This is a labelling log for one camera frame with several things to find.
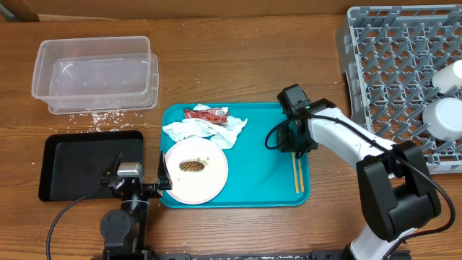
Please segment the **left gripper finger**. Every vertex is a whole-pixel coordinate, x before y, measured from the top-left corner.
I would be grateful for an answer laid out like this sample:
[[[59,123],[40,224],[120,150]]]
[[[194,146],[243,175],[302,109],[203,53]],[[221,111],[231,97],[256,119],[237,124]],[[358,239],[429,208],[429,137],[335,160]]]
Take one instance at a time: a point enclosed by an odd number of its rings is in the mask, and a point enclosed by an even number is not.
[[[157,177],[158,177],[158,186],[160,190],[171,190],[173,188],[170,174],[167,169],[165,153],[163,151],[160,152],[160,161],[159,161],[158,170],[157,170]]]
[[[123,158],[123,153],[119,152],[114,161],[109,165],[108,169],[105,171],[104,176],[105,177],[111,177],[114,176],[117,173],[118,167],[121,164]]]

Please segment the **wooden chopstick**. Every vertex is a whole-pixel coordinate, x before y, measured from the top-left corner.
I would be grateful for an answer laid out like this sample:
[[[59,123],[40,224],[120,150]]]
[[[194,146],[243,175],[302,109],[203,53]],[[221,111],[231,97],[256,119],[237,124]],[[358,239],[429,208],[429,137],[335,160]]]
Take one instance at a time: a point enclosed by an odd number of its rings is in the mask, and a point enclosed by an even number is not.
[[[297,160],[298,164],[298,173],[299,173],[299,179],[300,179],[300,191],[305,192],[305,186],[304,186],[304,180],[303,180],[303,175],[302,175],[302,160],[299,158]]]
[[[292,169],[293,169],[293,176],[295,180],[295,192],[298,194],[300,192],[299,190],[299,183],[298,183],[298,174],[297,174],[297,160],[295,157],[295,153],[292,152]]]

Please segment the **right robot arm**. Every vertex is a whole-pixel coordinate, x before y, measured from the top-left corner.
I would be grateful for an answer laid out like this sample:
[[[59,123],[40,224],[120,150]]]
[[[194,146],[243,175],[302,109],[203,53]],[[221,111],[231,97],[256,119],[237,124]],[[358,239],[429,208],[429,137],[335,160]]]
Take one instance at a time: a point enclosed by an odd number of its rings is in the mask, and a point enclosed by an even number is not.
[[[277,96],[285,121],[275,126],[276,149],[298,159],[318,145],[329,148],[357,172],[366,226],[335,259],[384,259],[403,237],[441,213],[437,189],[420,148],[376,136],[327,99],[311,102],[301,86]]]

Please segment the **grey shallow bowl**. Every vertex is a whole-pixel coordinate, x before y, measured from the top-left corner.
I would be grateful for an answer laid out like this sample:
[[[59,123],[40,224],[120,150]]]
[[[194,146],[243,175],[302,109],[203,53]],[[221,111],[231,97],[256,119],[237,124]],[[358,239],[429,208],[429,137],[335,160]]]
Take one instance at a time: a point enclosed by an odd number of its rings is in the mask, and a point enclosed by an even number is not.
[[[461,138],[461,100],[446,97],[426,106],[422,120],[436,139],[455,141]]]

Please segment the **white cup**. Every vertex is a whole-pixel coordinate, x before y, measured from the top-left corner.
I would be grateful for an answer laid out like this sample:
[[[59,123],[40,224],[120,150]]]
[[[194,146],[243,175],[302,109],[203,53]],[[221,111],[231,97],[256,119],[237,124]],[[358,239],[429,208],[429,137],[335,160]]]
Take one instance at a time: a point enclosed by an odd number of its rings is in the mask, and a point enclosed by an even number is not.
[[[455,61],[438,71],[432,77],[432,85],[442,94],[459,88],[462,85],[462,60]]]

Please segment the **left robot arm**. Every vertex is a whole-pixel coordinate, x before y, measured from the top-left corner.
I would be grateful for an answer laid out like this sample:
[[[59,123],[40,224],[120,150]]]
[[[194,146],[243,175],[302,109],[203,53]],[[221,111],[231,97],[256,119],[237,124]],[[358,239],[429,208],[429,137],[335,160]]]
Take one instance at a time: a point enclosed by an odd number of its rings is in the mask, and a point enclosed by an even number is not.
[[[100,221],[104,238],[104,259],[156,259],[151,246],[145,244],[151,199],[160,199],[173,187],[165,162],[160,154],[158,182],[145,183],[144,170],[138,162],[123,162],[119,154],[101,178],[109,194],[121,200],[121,208],[105,214]]]

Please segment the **red snack wrapper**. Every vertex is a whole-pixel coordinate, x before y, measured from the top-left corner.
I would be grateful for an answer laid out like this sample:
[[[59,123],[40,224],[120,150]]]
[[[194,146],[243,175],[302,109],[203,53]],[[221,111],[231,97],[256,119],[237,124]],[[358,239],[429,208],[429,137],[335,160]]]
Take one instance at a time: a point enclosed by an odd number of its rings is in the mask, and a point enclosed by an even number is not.
[[[213,124],[227,123],[228,108],[209,108],[205,110],[184,110],[185,118],[197,118]]]

